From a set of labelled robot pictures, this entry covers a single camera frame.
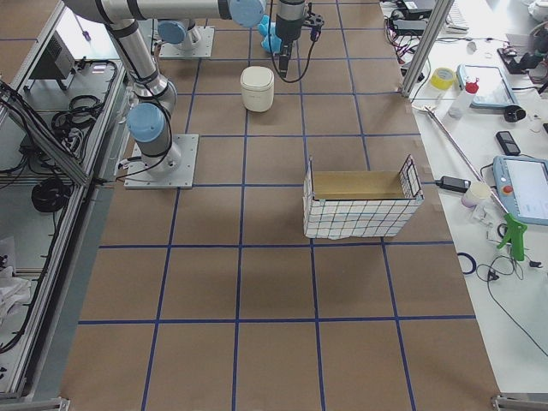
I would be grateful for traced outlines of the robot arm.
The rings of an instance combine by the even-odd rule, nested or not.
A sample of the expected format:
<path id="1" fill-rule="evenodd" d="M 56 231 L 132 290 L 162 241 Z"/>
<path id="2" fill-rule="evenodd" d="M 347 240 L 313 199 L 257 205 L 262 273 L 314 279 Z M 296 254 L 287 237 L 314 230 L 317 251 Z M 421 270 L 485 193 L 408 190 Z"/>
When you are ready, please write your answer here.
<path id="1" fill-rule="evenodd" d="M 201 41 L 201 34 L 194 19 L 159 20 L 158 35 L 164 43 L 174 45 L 183 51 L 195 49 Z"/>
<path id="2" fill-rule="evenodd" d="M 294 42 L 303 27 L 319 39 L 324 21 L 303 1 L 67 1 L 66 6 L 86 20 L 105 26 L 133 81 L 139 100 L 128 112 L 127 128 L 140 149 L 141 168 L 128 172 L 124 183 L 131 188 L 189 188 L 194 179 L 195 134 L 176 135 L 171 114 L 176 105 L 175 85 L 161 74 L 139 30 L 140 21 L 195 19 L 232 20 L 242 27 L 258 25 L 264 14 L 276 23 L 281 40 L 274 68 L 284 79 Z"/>

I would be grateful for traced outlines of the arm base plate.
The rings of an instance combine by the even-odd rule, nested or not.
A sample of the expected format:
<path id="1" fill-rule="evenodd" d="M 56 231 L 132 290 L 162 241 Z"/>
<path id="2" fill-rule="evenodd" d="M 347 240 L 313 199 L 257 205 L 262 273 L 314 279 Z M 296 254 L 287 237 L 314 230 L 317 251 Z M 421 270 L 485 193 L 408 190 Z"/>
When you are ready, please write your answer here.
<path id="1" fill-rule="evenodd" d="M 175 134 L 169 153 L 162 162 L 150 170 L 160 158 L 153 162 L 144 156 L 129 164 L 130 177 L 124 180 L 126 189 L 190 189 L 194 184 L 194 172 L 198 153 L 197 134 Z"/>
<path id="2" fill-rule="evenodd" d="M 215 27 L 212 26 L 194 26 L 186 32 L 180 27 L 158 29 L 161 43 L 159 57 L 171 60 L 209 58 L 214 33 Z"/>

